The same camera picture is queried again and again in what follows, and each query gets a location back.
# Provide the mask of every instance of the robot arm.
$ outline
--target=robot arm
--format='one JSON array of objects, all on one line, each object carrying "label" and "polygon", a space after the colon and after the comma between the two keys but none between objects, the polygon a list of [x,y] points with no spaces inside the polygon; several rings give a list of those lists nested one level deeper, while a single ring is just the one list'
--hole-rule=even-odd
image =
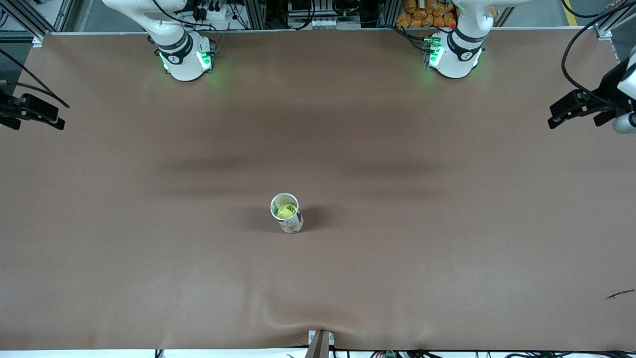
[{"label": "robot arm", "polygon": [[163,66],[179,81],[192,81],[212,70],[214,42],[166,16],[186,6],[187,0],[103,0],[109,8],[137,22],[158,47]]},{"label": "robot arm", "polygon": [[457,26],[433,35],[437,49],[428,66],[449,78],[462,78],[477,66],[481,46],[494,24],[489,8],[516,6],[531,0],[453,0]]},{"label": "robot arm", "polygon": [[636,47],[632,49],[629,58],[603,76],[598,88],[592,92],[612,105],[599,101],[585,91],[573,90],[550,106],[550,129],[560,126],[566,120],[599,112],[594,116],[597,127],[614,120],[616,132],[636,133],[636,115],[633,110],[636,101]]}]

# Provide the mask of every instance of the can label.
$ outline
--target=can label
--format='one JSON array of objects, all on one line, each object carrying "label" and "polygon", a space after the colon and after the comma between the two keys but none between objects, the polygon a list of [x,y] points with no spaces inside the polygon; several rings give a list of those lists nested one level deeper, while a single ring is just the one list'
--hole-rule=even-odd
[{"label": "can label", "polygon": [[279,221],[280,227],[286,233],[297,233],[300,231],[300,228],[303,227],[303,215],[300,213],[300,209],[296,211],[296,214],[291,218],[285,220],[277,218],[276,220]]}]

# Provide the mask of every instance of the black band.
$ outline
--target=black band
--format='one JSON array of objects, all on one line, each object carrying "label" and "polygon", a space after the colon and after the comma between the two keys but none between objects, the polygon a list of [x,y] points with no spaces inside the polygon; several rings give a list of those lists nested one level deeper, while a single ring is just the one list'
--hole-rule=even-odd
[{"label": "black band", "polygon": [[171,64],[181,64],[183,59],[190,53],[190,51],[192,51],[192,36],[186,33],[186,38],[188,42],[179,51],[172,53],[161,51],[163,58]]},{"label": "black band", "polygon": [[479,43],[479,42],[482,42],[483,40],[485,40],[488,37],[488,35],[486,35],[486,36],[482,36],[480,38],[472,38],[472,37],[464,34],[463,32],[459,31],[459,29],[457,27],[453,29],[453,32],[457,35],[458,38],[463,39],[466,42]]},{"label": "black band", "polygon": [[155,43],[155,45],[157,45],[158,48],[160,48],[163,51],[171,51],[171,50],[175,50],[181,46],[183,46],[184,43],[186,43],[186,40],[188,39],[190,35],[188,35],[187,32],[183,32],[183,36],[181,36],[181,39],[179,39],[179,41],[177,41],[176,43],[172,44],[172,45],[159,45],[158,43]]},{"label": "black band", "polygon": [[472,50],[469,50],[468,48],[463,48],[455,42],[455,40],[453,39],[453,36],[451,35],[448,36],[448,48],[455,55],[457,55],[458,60],[464,61],[464,62],[470,61],[481,50],[481,47],[474,48]]}]

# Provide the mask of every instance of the power strip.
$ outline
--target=power strip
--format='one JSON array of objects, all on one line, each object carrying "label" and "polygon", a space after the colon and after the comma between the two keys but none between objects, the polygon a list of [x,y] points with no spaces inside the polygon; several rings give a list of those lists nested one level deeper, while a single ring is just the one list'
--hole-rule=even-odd
[{"label": "power strip", "polygon": [[221,8],[221,11],[208,11],[206,20],[225,20],[225,17],[228,14],[228,9],[225,7]]}]

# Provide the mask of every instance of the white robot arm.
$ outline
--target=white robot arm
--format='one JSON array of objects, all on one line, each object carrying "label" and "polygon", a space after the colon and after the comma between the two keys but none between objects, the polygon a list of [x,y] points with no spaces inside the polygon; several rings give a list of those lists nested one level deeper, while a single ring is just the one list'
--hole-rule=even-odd
[{"label": "white robot arm", "polygon": [[493,7],[510,7],[531,0],[453,0],[459,11],[457,26],[433,35],[435,52],[429,66],[449,78],[462,78],[477,66],[481,45],[494,24]]},{"label": "white robot arm", "polygon": [[163,66],[179,81],[192,81],[212,70],[214,42],[183,25],[163,11],[173,12],[186,6],[187,0],[103,0],[143,27],[159,48]]}]

